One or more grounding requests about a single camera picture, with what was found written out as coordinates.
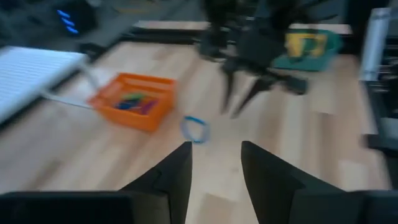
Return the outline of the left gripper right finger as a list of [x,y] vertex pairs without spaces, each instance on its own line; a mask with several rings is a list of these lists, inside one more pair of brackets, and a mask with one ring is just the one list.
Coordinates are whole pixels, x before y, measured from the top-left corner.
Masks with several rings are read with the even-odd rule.
[[251,141],[241,145],[246,187],[263,224],[355,224],[363,221],[363,197],[289,164]]

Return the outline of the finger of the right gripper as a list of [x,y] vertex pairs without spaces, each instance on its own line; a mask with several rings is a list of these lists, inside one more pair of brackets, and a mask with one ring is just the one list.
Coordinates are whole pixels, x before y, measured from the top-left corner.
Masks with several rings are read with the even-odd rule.
[[262,91],[268,91],[269,90],[269,82],[262,80],[262,79],[257,79],[253,86],[250,88],[248,91],[247,95],[244,97],[243,101],[240,102],[239,106],[235,109],[235,111],[232,114],[232,118],[237,118],[240,113],[243,111],[245,106],[260,92]]
[[231,95],[233,93],[234,81],[235,81],[235,71],[234,70],[223,70],[224,78],[224,98],[221,107],[221,112],[225,113],[229,109],[229,103],[231,100]]

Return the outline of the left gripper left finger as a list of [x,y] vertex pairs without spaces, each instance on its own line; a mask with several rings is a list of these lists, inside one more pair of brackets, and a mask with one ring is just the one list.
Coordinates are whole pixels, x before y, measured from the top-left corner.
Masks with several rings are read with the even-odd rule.
[[192,184],[192,143],[184,142],[121,191],[132,195],[134,223],[184,224]]

